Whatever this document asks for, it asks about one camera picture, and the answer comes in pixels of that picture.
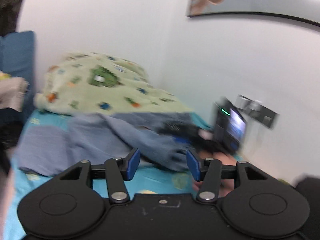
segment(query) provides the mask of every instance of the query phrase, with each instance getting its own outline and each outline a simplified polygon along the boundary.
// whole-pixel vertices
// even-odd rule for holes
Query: blue headboard
[[[35,35],[32,31],[0,37],[0,70],[13,77],[22,77],[29,83],[21,115],[23,122],[34,110],[34,44]]]

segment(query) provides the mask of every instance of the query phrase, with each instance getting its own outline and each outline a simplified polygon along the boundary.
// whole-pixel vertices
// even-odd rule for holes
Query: green light strip
[[[222,110],[222,112],[226,113],[227,115],[230,115],[230,114],[229,114],[228,112],[226,112],[224,109],[221,108],[221,110]]]

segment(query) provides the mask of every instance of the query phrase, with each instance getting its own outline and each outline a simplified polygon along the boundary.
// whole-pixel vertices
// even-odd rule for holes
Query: wall socket
[[[260,101],[251,100],[244,96],[238,95],[235,107],[244,114],[247,114],[264,126],[272,129],[275,125],[275,120],[278,114],[269,108],[261,105]]]

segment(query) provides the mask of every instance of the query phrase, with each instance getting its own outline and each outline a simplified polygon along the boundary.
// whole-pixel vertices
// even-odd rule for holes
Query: lit screen
[[[232,109],[230,110],[230,122],[227,132],[237,141],[240,141],[245,132],[245,122]]]

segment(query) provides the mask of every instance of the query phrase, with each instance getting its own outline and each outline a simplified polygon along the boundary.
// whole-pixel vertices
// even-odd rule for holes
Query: patterned blanket
[[[190,112],[175,96],[153,88],[138,64],[97,53],[71,53],[61,64],[51,66],[35,105],[69,115]]]

